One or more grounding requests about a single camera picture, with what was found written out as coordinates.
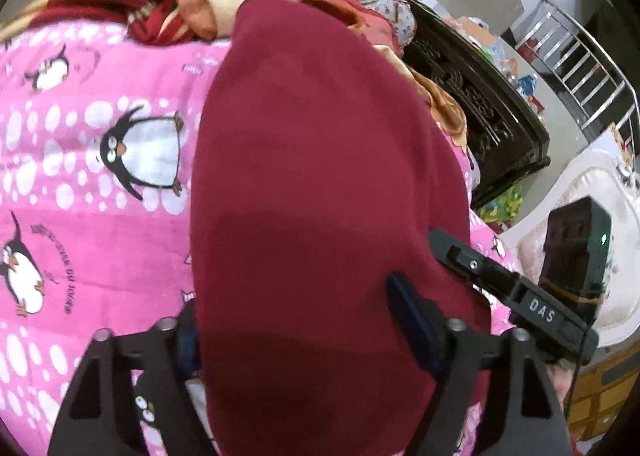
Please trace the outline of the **person right hand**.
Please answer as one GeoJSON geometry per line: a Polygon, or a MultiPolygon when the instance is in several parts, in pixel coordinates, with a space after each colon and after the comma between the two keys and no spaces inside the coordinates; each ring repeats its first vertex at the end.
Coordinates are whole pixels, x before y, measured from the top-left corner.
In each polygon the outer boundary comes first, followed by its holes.
{"type": "Polygon", "coordinates": [[[547,365],[546,369],[561,410],[565,410],[565,401],[572,387],[574,366],[567,360],[561,360],[556,364],[547,365]]]}

